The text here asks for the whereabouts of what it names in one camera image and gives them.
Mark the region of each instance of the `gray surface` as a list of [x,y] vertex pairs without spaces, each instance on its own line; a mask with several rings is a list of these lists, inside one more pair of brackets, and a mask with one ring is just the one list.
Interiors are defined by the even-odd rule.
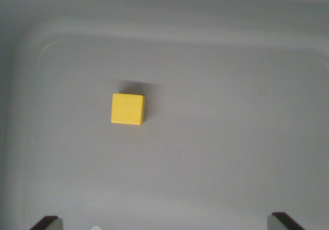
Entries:
[[[328,228],[326,0],[6,1],[1,229]],[[126,90],[140,127],[111,124]]]
[[289,230],[281,221],[275,216],[267,217],[267,230]]

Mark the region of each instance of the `wooden block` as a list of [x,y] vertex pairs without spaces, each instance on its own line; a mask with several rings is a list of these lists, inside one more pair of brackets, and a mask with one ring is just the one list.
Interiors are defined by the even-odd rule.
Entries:
[[141,125],[144,122],[145,96],[113,94],[112,123]]

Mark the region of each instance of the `gray plastic bin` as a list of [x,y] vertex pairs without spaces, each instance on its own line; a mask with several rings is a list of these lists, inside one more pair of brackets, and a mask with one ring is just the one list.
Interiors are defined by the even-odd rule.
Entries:
[[329,228],[329,0],[0,0],[0,70],[0,229]]

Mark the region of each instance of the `plastic container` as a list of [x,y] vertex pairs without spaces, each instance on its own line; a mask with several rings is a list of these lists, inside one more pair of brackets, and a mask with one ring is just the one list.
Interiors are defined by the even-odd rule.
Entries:
[[329,0],[0,3],[0,229],[328,229]]

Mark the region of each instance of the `yellow cube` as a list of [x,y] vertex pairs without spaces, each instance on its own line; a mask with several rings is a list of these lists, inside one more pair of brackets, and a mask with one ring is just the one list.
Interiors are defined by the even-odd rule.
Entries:
[[144,122],[145,96],[113,94],[112,123],[141,125]]

